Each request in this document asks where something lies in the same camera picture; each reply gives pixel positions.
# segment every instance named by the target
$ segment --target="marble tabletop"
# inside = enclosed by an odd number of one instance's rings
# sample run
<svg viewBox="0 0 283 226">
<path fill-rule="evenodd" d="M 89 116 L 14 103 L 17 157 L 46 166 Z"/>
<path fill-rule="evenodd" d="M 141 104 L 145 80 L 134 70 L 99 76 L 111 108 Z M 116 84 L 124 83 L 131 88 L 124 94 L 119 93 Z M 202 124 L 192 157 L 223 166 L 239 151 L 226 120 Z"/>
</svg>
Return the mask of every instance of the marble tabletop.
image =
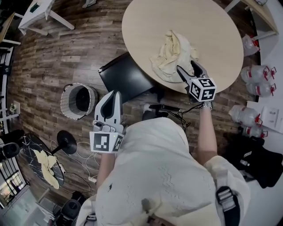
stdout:
<svg viewBox="0 0 283 226">
<path fill-rule="evenodd" d="M 43 177 L 42 170 L 41 170 L 41 163 L 37 161 L 36 155 L 32 150 L 38 150 L 41 152 L 44 150 L 47 155 L 51 155 L 49 148 L 34 134 L 26 134 L 23 139 L 23 151 L 24 155 L 26 156 L 27 162 L 30 165 L 30 168 L 33 172 L 45 183 L 50 185 Z M 54 172 L 54 177 L 58 180 L 59 186 L 62 187 L 64 184 L 64 177 L 63 173 L 57 163 L 54 164 L 52 167 Z"/>
</svg>

